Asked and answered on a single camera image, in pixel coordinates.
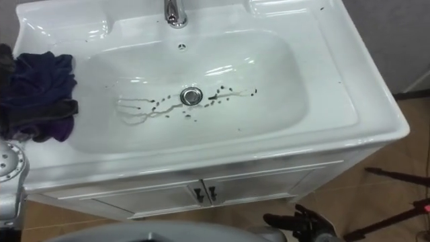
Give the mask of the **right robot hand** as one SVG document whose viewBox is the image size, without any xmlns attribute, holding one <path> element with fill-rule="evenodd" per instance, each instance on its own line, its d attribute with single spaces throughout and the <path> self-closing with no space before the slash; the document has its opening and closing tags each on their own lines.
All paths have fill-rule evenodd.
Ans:
<svg viewBox="0 0 430 242">
<path fill-rule="evenodd" d="M 267 213 L 263 220 L 273 228 L 291 231 L 299 242 L 340 241 L 330 221 L 300 204 L 292 216 Z"/>
</svg>

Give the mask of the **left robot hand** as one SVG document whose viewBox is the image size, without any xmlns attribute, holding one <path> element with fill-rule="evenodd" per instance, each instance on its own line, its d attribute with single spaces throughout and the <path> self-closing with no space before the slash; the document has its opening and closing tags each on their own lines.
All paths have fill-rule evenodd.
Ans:
<svg viewBox="0 0 430 242">
<path fill-rule="evenodd" d="M 73 131 L 74 115 L 78 113 L 78 102 L 73 99 L 26 108 L 1 106 L 1 138 L 37 143 L 53 138 L 64 142 Z"/>
</svg>

